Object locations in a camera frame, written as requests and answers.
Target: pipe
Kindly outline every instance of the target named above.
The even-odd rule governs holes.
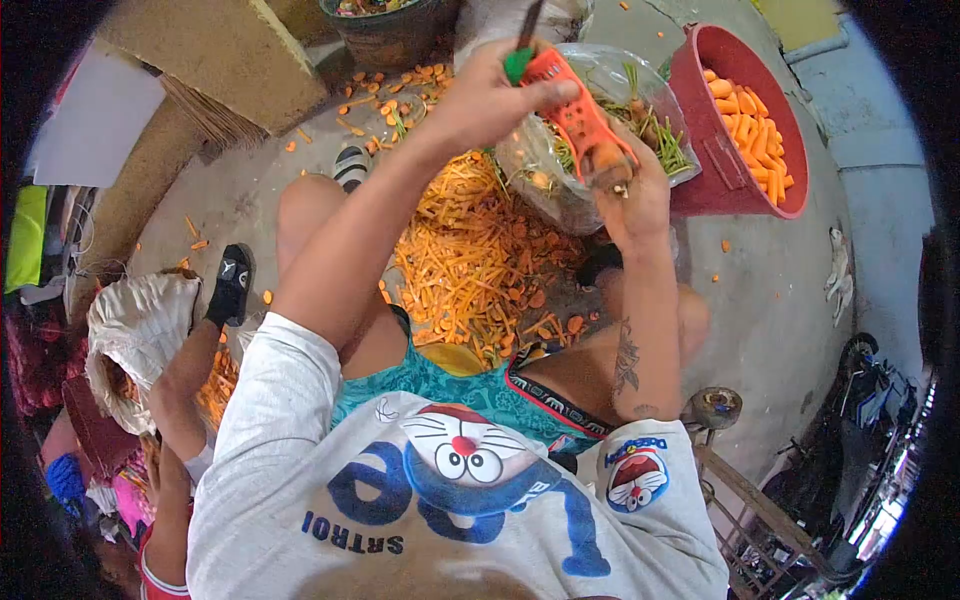
[[[809,58],[819,56],[825,52],[846,48],[850,45],[850,33],[847,32],[847,28],[845,27],[848,19],[849,17],[845,15],[842,15],[838,19],[837,25],[840,29],[839,36],[815,41],[812,44],[806,44],[806,46],[803,48],[797,48],[796,50],[786,52],[783,54],[783,59],[787,64],[793,64],[795,62],[800,62],[801,60],[807,60]]]

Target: red bucket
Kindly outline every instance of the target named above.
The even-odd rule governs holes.
[[[670,62],[670,87],[684,112],[693,151],[704,172],[672,190],[671,212],[684,217],[769,214],[796,219],[806,208],[806,151],[797,119],[780,85],[760,57],[726,29],[703,24],[685,29],[686,43]],[[750,167],[737,151],[713,102],[704,69],[751,87],[777,122],[777,131],[783,136],[783,159],[794,181],[780,206],[770,203],[750,175]]]

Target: teal patterned shorts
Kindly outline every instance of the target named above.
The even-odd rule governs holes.
[[[529,362],[528,351],[492,371],[469,377],[447,373],[417,352],[409,341],[409,317],[399,306],[391,308],[407,333],[403,362],[345,381],[333,407],[334,427],[368,400],[387,392],[409,392],[434,402],[464,404],[491,422],[543,442],[551,452],[579,454],[613,431],[562,396],[520,375],[518,370]]]

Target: green handle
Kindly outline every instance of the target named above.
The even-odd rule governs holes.
[[[527,69],[527,64],[534,56],[534,49],[530,46],[514,50],[507,58],[503,60],[503,70],[507,72],[507,80],[510,85],[520,85],[523,79],[523,71]]]

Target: dog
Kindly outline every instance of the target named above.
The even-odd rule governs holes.
[[[840,323],[840,316],[850,305],[853,298],[853,275],[850,273],[850,255],[847,253],[847,236],[838,228],[830,228],[830,247],[832,248],[832,259],[830,275],[827,277],[827,283],[824,289],[827,290],[827,302],[833,298],[834,294],[839,293],[837,297],[837,307],[833,311],[833,326]]]

